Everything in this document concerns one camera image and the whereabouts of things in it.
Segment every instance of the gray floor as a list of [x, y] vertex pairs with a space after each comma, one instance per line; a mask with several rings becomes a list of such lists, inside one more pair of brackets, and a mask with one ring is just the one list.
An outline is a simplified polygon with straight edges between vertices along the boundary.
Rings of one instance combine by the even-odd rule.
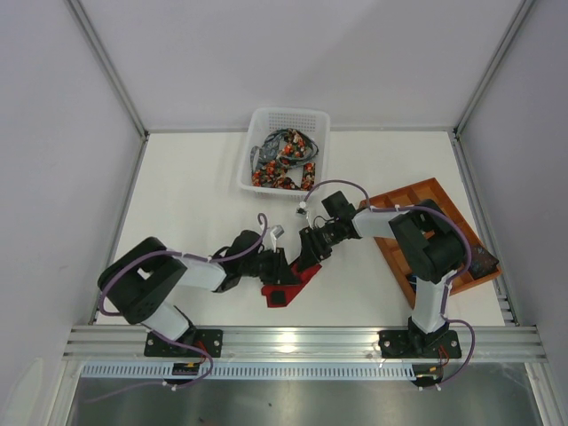
[[470, 366], [440, 392], [419, 392], [407, 382], [211, 380], [175, 393], [148, 386], [97, 403], [84, 402], [133, 383], [82, 379], [69, 425], [541, 424], [522, 365]]

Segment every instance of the red cloth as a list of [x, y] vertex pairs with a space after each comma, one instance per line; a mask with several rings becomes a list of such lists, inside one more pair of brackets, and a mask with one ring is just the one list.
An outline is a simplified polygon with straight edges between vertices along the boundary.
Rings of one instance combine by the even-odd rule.
[[261, 294], [266, 297], [266, 304], [269, 308], [283, 308], [294, 300], [294, 297], [310, 282], [312, 277], [321, 269], [321, 264], [316, 264], [303, 272], [297, 271], [297, 262], [292, 265], [292, 273], [300, 279], [301, 284], [295, 286], [284, 286], [274, 284], [264, 284]]

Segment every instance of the laundry basket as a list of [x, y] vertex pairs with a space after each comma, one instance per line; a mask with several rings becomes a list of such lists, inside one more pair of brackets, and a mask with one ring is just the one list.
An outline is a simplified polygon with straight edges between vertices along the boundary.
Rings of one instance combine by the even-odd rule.
[[[264, 140], [275, 130], [297, 129], [312, 138], [319, 148], [319, 153], [314, 159], [315, 183], [326, 178], [327, 154], [329, 152], [329, 115], [311, 109], [298, 108], [259, 108], [252, 114], [247, 133], [247, 144], [241, 157], [241, 165], [237, 182], [239, 188], [251, 191], [259, 196], [284, 196], [301, 200], [307, 191], [295, 191], [291, 189], [263, 188], [252, 185], [252, 170], [250, 168], [250, 151], [253, 146], [262, 146]], [[302, 168], [296, 168], [287, 173], [294, 182], [300, 184]]]

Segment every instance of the wooden box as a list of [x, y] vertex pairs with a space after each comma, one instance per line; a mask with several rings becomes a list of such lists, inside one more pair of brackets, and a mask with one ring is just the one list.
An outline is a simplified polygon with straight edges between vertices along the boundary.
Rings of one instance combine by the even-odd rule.
[[[471, 227], [463, 218], [460, 211], [455, 207], [442, 186], [440, 186], [440, 183], [434, 177], [417, 184], [390, 191], [389, 193], [376, 195], [371, 198], [371, 204], [376, 207], [395, 207], [395, 205], [398, 204], [402, 207], [410, 204], [418, 204], [418, 202], [429, 198], [435, 201], [444, 214], [450, 217], [460, 227], [468, 239], [470, 246], [475, 246], [477, 244], [483, 246], [479, 238], [475, 235]], [[392, 269], [392, 273], [397, 279], [406, 299], [414, 308], [416, 294], [406, 278], [406, 276], [412, 271], [410, 270], [402, 251], [398, 247], [396, 240], [389, 238], [375, 238], [375, 241], [389, 264], [389, 267]], [[478, 280], [474, 280], [469, 272], [466, 272], [461, 277], [454, 280], [450, 295], [455, 295], [467, 290], [468, 288], [493, 280], [499, 275], [501, 275], [501, 268], [498, 265], [495, 272]]]

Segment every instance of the gray wall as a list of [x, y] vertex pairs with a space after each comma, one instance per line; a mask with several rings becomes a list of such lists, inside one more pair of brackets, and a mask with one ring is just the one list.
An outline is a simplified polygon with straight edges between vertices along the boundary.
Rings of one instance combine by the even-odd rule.
[[63, 1], [0, 2], [0, 58], [0, 410], [41, 357], [37, 419], [91, 311], [140, 141]]
[[568, 395], [568, 2], [537, 4], [464, 136], [514, 302]]
[[149, 130], [454, 126], [519, 0], [83, 0]]

